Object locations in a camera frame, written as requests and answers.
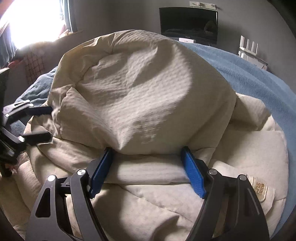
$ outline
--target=embroidered tag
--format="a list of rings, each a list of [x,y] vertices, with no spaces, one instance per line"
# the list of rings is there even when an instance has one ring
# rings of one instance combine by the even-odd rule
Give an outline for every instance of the embroidered tag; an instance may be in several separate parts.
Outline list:
[[[268,186],[263,181],[252,177],[250,182],[260,203],[264,202],[266,199]]]

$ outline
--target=bed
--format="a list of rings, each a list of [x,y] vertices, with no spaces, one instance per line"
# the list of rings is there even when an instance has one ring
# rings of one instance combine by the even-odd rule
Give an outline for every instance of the bed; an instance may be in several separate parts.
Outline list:
[[[272,240],[288,240],[293,234],[291,228],[295,221],[292,212],[296,204],[296,95],[273,74],[258,69],[238,56],[199,44],[182,43],[212,65],[238,93],[249,95],[263,101],[273,118],[283,129],[289,152],[289,186],[285,208],[273,234]],[[48,96],[57,68],[40,76],[17,100],[31,100],[36,106],[43,104]],[[15,131],[21,132],[28,119],[15,124]]]

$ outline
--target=tv screen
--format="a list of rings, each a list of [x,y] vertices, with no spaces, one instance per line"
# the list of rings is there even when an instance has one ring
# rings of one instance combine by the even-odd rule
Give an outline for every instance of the tv screen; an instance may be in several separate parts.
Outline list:
[[[159,8],[161,34],[217,43],[218,12],[194,7]]]

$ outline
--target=blanket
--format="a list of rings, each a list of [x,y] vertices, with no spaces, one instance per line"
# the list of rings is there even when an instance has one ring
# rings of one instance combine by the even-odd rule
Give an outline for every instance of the blanket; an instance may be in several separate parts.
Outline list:
[[[178,156],[188,145],[223,175],[244,173],[255,186],[268,186],[262,207],[274,231],[287,195],[283,131],[263,102],[235,94],[181,44],[145,31],[86,42],[62,58],[46,104],[53,115],[34,117],[26,132],[44,128],[53,141],[29,148],[30,161],[15,175],[28,210],[48,175],[69,175],[111,146],[119,154],[93,201],[108,235],[185,240],[202,205]],[[70,197],[67,202],[79,235]]]

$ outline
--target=metal screw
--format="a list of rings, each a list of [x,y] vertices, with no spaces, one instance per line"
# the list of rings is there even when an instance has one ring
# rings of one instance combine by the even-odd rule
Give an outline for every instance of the metal screw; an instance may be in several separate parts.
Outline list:
[[[55,175],[50,175],[47,180],[52,182],[55,179]]]
[[[86,170],[84,170],[84,169],[80,169],[80,170],[77,171],[77,174],[78,174],[79,176],[82,176],[82,175],[84,175],[85,173],[86,173]]]
[[[216,169],[210,169],[210,170],[209,170],[209,173],[210,173],[211,175],[216,175],[218,172],[217,172]]]
[[[242,181],[245,181],[247,179],[247,177],[245,175],[239,175],[239,179]]]

